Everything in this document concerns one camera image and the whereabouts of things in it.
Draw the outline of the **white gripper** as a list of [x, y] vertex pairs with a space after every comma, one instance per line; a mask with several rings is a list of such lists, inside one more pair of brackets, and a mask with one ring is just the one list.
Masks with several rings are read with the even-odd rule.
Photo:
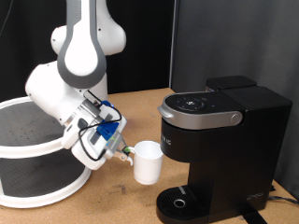
[[65, 127], [62, 146], [91, 170], [99, 169], [113, 156], [121, 161], [133, 159], [121, 150], [131, 150], [121, 132], [126, 124], [125, 117], [111, 105], [82, 105]]

